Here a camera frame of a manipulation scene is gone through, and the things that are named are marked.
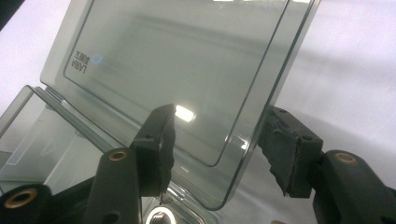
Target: hinged lid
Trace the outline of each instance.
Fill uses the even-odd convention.
[[[172,179],[219,209],[314,4],[72,0],[41,79],[125,146],[153,108],[177,105]]]

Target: white background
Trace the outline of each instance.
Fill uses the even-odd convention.
[[[69,0],[27,0],[0,32],[0,115],[39,76]],[[277,106],[324,140],[364,158],[396,189],[396,1],[322,0]],[[310,200],[283,198],[260,149],[228,223],[314,223]]]

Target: black clamp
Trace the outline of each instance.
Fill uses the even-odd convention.
[[[309,198],[314,189],[318,223],[396,224],[396,194],[360,157],[321,151],[323,141],[284,109],[262,128],[259,147],[285,195]]]

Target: bright light spot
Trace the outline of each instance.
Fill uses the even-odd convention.
[[[243,139],[241,139],[244,142],[244,145],[241,146],[242,149],[246,150],[248,149],[248,141],[245,141]]]
[[[183,119],[186,122],[191,122],[192,120],[195,119],[194,113],[192,113],[192,111],[190,111],[189,109],[187,109],[181,105],[176,106],[176,114],[175,115],[178,116],[180,119]]]
[[[151,212],[148,214],[148,219],[146,219],[146,224],[153,223],[151,222],[153,221],[152,220],[153,217],[155,215],[158,215],[159,213],[165,213],[169,217],[171,224],[177,224],[173,212],[166,207],[156,207],[153,210],[151,210]]]

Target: brass screw insert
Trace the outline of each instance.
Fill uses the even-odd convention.
[[[31,202],[36,196],[36,189],[23,189],[9,197],[4,203],[4,206],[10,209],[19,208]]]
[[[353,157],[353,156],[351,156],[349,154],[343,153],[343,152],[335,153],[335,158],[337,158],[337,160],[339,160],[339,161],[343,161],[343,162],[349,163],[349,164],[358,162],[355,159],[355,157]]]
[[[110,153],[110,155],[108,156],[108,158],[111,161],[121,161],[127,157],[128,157],[128,153],[124,150],[114,151],[114,152]]]

